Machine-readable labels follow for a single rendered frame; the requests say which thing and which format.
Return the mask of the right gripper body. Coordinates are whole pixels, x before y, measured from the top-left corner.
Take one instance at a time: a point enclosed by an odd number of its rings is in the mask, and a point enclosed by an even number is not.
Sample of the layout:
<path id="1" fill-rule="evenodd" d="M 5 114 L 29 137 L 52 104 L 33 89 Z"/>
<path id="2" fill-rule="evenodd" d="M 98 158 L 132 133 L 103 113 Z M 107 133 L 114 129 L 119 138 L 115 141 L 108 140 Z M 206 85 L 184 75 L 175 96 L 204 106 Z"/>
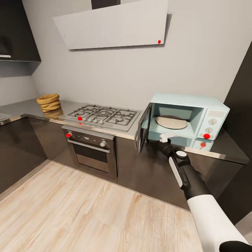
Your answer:
<path id="1" fill-rule="evenodd" d="M 168 139 L 168 142 L 161 142 L 160 140 L 153 141 L 152 142 L 152 149 L 155 150 L 160 150 L 164 154 L 164 149 L 166 147 L 171 146 L 171 140 Z"/>

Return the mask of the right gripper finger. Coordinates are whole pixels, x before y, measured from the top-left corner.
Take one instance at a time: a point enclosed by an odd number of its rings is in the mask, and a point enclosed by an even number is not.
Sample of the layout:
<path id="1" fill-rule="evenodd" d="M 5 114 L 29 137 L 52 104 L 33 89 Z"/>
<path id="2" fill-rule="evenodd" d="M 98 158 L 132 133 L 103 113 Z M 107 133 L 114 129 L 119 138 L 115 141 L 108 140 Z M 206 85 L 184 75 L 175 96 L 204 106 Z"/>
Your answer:
<path id="1" fill-rule="evenodd" d="M 152 142 L 150 140 L 148 140 L 148 139 L 146 139 L 146 141 L 147 141 L 149 147 L 152 147 Z"/>

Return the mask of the popcorn bag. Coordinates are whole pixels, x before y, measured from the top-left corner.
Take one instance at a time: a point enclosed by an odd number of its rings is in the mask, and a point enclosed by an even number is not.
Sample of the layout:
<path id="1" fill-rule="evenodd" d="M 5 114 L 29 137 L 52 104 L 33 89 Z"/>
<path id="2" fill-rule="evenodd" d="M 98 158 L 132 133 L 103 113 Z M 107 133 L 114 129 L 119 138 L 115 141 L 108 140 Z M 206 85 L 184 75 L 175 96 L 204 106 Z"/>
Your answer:
<path id="1" fill-rule="evenodd" d="M 54 111 L 61 108 L 59 95 L 57 93 L 41 96 L 39 98 L 36 98 L 36 101 L 40 104 L 43 112 Z"/>

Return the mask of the microwave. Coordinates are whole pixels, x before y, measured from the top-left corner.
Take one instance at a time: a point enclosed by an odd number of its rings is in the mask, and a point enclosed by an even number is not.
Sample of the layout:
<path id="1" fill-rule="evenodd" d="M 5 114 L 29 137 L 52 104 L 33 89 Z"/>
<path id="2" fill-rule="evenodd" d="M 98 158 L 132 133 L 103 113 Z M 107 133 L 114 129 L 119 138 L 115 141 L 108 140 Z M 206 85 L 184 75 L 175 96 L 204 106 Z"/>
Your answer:
<path id="1" fill-rule="evenodd" d="M 134 137 L 140 156 L 150 130 L 215 140 L 230 108 L 215 97 L 156 92 Z"/>

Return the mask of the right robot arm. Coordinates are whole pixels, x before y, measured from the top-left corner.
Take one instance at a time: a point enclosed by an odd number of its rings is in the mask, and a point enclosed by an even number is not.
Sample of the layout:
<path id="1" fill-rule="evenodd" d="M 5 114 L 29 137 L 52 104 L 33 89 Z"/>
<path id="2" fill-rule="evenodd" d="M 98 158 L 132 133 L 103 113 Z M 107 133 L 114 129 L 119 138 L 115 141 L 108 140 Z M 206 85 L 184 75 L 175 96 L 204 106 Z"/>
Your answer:
<path id="1" fill-rule="evenodd" d="M 175 133 L 161 134 L 157 141 L 146 141 L 154 151 L 160 150 L 169 159 L 178 184 L 184 190 L 203 252 L 252 252 L 252 246 L 206 187 L 202 173 L 191 165 L 186 152 L 171 145 L 171 137 L 175 137 Z"/>

